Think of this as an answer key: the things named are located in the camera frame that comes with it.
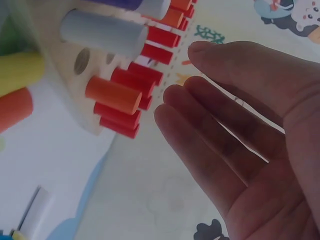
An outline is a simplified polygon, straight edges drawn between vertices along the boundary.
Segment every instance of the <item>palm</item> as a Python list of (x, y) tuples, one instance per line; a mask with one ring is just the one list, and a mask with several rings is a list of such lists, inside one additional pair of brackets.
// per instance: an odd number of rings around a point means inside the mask
[(319, 239), (309, 205), (285, 160), (261, 170), (234, 202), (225, 221), (230, 235), (237, 236), (231, 239)]
[[(287, 86), (282, 82), (279, 85), (279, 73), (270, 73), (269, 62), (280, 69), (286, 65), (290, 68), (300, 66), (304, 72), (297, 73), (303, 76), (302, 89), (306, 89), (308, 84), (320, 85), (318, 78), (316, 83), (311, 84), (305, 77), (306, 73), (318, 71), (319, 66), (307, 69), (308, 62), (256, 45), (259, 59), (266, 59), (265, 62), (243, 63), (243, 59), (249, 59), (247, 52), (253, 52), (247, 45), (226, 44), (219, 46), (218, 50), (211, 46), (214, 58), (211, 58), (209, 51), (189, 51), (189, 57), (220, 87), (243, 99), (264, 117), (281, 127), (285, 121), (286, 135), (231, 100), (202, 77), (190, 78), (184, 87), (169, 87), (164, 93), (164, 105), (155, 112), (155, 120), (166, 140), (218, 208), (231, 240), (319, 240), (320, 191), (317, 189), (320, 165), (314, 156), (320, 155), (316, 144), (320, 139), (317, 134), (305, 134), (310, 125), (308, 118), (301, 118), (305, 108), (292, 118), (291, 112), (295, 109), (288, 104), (292, 98), (281, 96), (274, 101), (274, 92), (269, 93), (271, 98), (264, 95), (265, 89), (291, 93), (293, 90), (290, 88), (299, 86), (298, 83)], [(237, 61), (233, 59), (235, 52), (239, 55)], [(215, 59), (231, 67), (226, 69)], [(248, 76), (242, 74), (245, 68), (248, 74), (251, 68), (254, 69), (252, 78), (263, 79), (258, 79), (256, 86), (246, 86), (249, 84)], [(292, 82), (294, 77), (285, 79)], [(315, 124), (319, 124), (319, 118), (314, 121)]]

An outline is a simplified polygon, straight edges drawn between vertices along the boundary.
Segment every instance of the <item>red peg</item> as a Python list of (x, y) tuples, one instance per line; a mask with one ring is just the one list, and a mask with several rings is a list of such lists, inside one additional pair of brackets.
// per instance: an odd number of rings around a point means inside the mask
[(184, 18), (182, 19), (182, 21), (181, 21), (180, 26), (178, 27), (179, 30), (182, 30), (182, 29), (184, 28), (184, 26), (185, 26), (185, 24), (186, 24), (186, 21), (187, 21), (187, 18), (184, 17)]
[(176, 44), (177, 38), (178, 35), (173, 32), (166, 31), (155, 26), (149, 26), (149, 33), (147, 37), (149, 41), (173, 48)]
[(186, 31), (188, 25), (189, 25), (189, 21), (187, 20), (187, 21), (185, 21), (185, 23), (184, 23), (184, 26), (183, 26), (183, 28), (182, 28), (182, 31)]
[(132, 130), (132, 129), (126, 128), (124, 126), (121, 126), (119, 124), (116, 124), (116, 123), (109, 121), (107, 119), (104, 119), (104, 118), (100, 119), (100, 126), (103, 126), (107, 129), (111, 129), (111, 130), (117, 132), (118, 134), (127, 136), (128, 138), (131, 138), (131, 139), (136, 138), (138, 131), (139, 131), (139, 128), (140, 128), (140, 124), (138, 124), (138, 126), (136, 126), (136, 128)]
[(195, 6), (194, 5), (191, 5), (188, 9), (188, 11), (185, 11), (184, 12), (184, 16), (189, 18), (189, 19), (192, 19), (193, 16), (194, 16), (194, 13), (195, 13)]
[(132, 130), (138, 126), (142, 114), (141, 111), (137, 110), (135, 114), (129, 115), (98, 102), (94, 105), (93, 113), (100, 115), (105, 120)]
[(181, 36), (179, 36), (179, 37), (178, 37), (178, 40), (176, 41), (176, 44), (175, 44), (175, 46), (176, 46), (176, 47), (178, 47), (178, 46), (179, 46), (180, 41), (181, 41)]
[(128, 71), (132, 74), (139, 75), (146, 80), (155, 82), (155, 85), (159, 86), (163, 79), (164, 74), (152, 68), (142, 66), (135, 62), (130, 63)]
[(170, 64), (171, 59), (174, 56), (174, 54), (170, 51), (152, 46), (147, 43), (144, 45), (141, 55), (166, 65)]
[(142, 96), (148, 98), (151, 96), (156, 83), (150, 80), (145, 80), (137, 74), (132, 74), (127, 70), (117, 67), (110, 78), (111, 82), (124, 85), (142, 93)]
[(139, 104), (139, 108), (142, 110), (148, 111), (151, 106), (152, 100), (153, 100), (152, 96), (149, 98), (142, 98)]

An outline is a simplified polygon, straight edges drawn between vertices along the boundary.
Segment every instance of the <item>yellow peg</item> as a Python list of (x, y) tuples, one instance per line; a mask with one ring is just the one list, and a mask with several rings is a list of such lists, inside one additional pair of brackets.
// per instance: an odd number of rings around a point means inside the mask
[(38, 52), (0, 56), (0, 97), (36, 83), (45, 73), (45, 60)]

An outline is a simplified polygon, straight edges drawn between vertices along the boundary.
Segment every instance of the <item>wooden toy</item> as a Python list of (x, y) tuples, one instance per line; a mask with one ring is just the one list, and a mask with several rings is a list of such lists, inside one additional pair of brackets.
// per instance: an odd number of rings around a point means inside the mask
[[(192, 0), (7, 4), (20, 32), (43, 56), (32, 65), (38, 69), (32, 70), (38, 73), (32, 79), (43, 74), (45, 65), (51, 86), (79, 125), (95, 135), (103, 126), (130, 138), (139, 130), (138, 109), (151, 106), (155, 86), (160, 87), (170, 71), (188, 32), (187, 18), (195, 11)], [(17, 81), (3, 95), (30, 83), (27, 78)]]

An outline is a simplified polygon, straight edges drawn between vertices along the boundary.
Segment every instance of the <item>white surface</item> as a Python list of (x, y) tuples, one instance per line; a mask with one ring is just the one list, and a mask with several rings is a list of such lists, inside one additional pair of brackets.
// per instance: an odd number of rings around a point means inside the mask
[[(316, 54), (320, 46), (308, 38), (264, 25), (253, 1), (202, 0), (199, 4), (203, 10), (197, 12), (195, 26), (223, 34), (226, 42), (254, 41), (304, 59), (320, 59)], [(184, 49), (177, 62), (187, 59)], [(164, 80), (166, 87), (178, 80), (175, 73), (200, 74), (180, 65), (173, 69), (170, 80)], [(153, 110), (161, 102), (161, 97), (155, 98), (134, 141), (115, 140), (76, 240), (192, 240), (197, 224), (222, 220), (157, 129)]]
[(75, 216), (88, 178), (114, 138), (106, 129), (99, 137), (83, 130), (48, 86), (42, 94), (40, 109), (1, 135), (5, 149), (0, 152), (0, 229), (5, 234), (18, 227), (37, 186), (52, 197), (35, 240), (46, 239)]
[(62, 39), (83, 47), (136, 59), (147, 40), (143, 24), (79, 10), (70, 11), (60, 29)]

